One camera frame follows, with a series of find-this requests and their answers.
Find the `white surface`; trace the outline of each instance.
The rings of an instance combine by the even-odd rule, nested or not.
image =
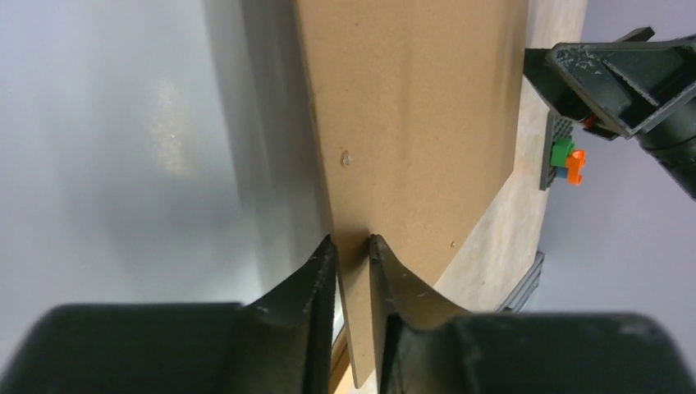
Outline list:
[[[0,364],[53,305],[249,302],[319,243],[291,4],[264,4],[0,2]]]
[[[696,33],[693,0],[590,0],[584,41],[651,25],[655,39]],[[540,250],[547,254],[533,309],[627,310],[653,316],[696,367],[696,203],[634,140],[576,131],[584,182],[556,182]]]

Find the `cardboard panel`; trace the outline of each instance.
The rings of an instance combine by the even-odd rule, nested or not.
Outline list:
[[[433,284],[511,174],[527,2],[295,0],[355,384],[374,369],[364,241]]]

